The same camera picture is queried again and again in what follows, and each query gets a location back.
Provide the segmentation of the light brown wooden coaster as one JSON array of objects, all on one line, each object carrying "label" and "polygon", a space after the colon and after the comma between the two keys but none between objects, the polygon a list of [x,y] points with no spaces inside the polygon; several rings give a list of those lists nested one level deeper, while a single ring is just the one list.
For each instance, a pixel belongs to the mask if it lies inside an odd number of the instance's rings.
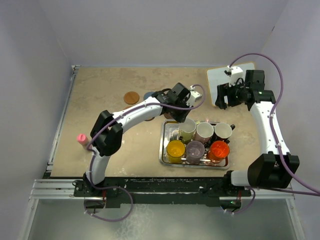
[{"label": "light brown wooden coaster", "polygon": [[129,91],[125,93],[125,95],[123,96],[123,100],[126,104],[134,105],[140,100],[140,96],[135,91]]}]

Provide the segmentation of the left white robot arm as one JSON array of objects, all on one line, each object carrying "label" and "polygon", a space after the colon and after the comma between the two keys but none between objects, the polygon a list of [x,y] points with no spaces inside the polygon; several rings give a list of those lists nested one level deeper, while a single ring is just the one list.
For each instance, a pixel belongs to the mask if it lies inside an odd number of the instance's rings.
[{"label": "left white robot arm", "polygon": [[153,92],[143,102],[126,110],[114,113],[102,111],[91,130],[91,140],[87,145],[87,149],[92,151],[92,160],[85,174],[88,179],[85,190],[91,196],[101,194],[109,159],[120,149],[126,131],[164,114],[170,114],[176,122],[183,123],[201,98],[202,94],[194,86],[188,89],[177,83],[173,88]]}]

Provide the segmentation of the yellow black-rimmed coaster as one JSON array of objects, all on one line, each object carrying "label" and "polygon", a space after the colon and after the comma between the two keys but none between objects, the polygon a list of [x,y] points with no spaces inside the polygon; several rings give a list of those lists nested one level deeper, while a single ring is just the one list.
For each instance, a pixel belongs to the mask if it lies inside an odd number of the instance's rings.
[{"label": "yellow black-rimmed coaster", "polygon": [[146,122],[149,122],[149,121],[152,121],[154,118],[155,118],[155,117],[151,117],[151,118],[146,119],[145,121],[146,121]]}]

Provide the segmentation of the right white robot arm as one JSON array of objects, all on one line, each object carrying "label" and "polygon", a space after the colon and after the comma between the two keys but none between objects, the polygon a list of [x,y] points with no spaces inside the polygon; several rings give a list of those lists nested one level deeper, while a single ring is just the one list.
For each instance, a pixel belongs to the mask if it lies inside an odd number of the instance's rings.
[{"label": "right white robot arm", "polygon": [[262,70],[246,70],[228,66],[224,71],[228,81],[217,85],[215,105],[220,109],[245,104],[255,120],[260,156],[248,169],[232,171],[230,179],[222,183],[228,196],[235,195],[241,187],[285,189],[292,180],[288,173],[295,173],[300,165],[298,156],[292,155],[285,144],[278,124],[276,98],[265,89],[265,73]]}]

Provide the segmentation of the black mug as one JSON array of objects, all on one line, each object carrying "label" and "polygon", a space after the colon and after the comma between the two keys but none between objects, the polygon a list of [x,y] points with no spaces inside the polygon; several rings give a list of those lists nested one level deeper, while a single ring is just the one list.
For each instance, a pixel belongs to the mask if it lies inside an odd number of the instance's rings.
[{"label": "black mug", "polygon": [[213,139],[215,141],[226,141],[232,136],[235,128],[236,126],[234,124],[229,125],[227,123],[220,122],[214,127]]}]

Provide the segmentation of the yellow-green mug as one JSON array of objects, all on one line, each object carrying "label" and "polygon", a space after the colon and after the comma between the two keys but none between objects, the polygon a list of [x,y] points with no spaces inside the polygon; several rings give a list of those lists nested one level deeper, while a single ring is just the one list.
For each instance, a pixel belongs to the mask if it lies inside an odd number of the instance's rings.
[{"label": "yellow-green mug", "polygon": [[183,123],[179,124],[179,140],[184,144],[188,144],[193,139],[196,129],[197,123],[193,119],[186,118]]}]

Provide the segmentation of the blue coaster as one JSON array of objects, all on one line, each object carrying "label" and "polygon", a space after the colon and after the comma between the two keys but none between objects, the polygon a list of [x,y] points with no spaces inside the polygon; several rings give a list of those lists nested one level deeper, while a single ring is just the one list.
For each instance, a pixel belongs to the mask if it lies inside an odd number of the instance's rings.
[{"label": "blue coaster", "polygon": [[145,101],[147,98],[151,97],[153,93],[153,91],[146,92],[143,96],[143,100]]}]

